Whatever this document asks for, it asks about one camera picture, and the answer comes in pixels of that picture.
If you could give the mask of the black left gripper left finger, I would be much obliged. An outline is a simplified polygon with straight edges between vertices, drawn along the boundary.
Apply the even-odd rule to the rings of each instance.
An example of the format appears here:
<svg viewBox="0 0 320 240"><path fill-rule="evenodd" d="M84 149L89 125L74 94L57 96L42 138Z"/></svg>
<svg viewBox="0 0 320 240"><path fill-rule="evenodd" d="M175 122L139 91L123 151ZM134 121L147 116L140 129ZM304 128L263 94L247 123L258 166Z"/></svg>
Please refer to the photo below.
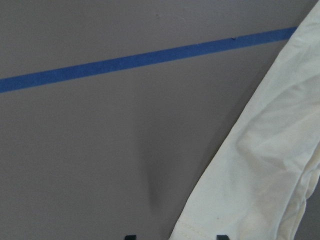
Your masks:
<svg viewBox="0 0 320 240"><path fill-rule="evenodd" d="M124 240L136 240L137 236L136 235L126 235L124 237Z"/></svg>

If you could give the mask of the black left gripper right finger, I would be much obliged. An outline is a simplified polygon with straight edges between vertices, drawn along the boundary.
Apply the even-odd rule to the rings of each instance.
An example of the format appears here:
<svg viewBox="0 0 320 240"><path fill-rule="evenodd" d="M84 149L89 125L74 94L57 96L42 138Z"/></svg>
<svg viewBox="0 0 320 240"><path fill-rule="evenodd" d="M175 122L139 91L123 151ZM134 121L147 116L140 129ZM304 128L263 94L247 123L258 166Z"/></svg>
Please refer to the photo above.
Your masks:
<svg viewBox="0 0 320 240"><path fill-rule="evenodd" d="M228 235L217 235L216 240L230 240Z"/></svg>

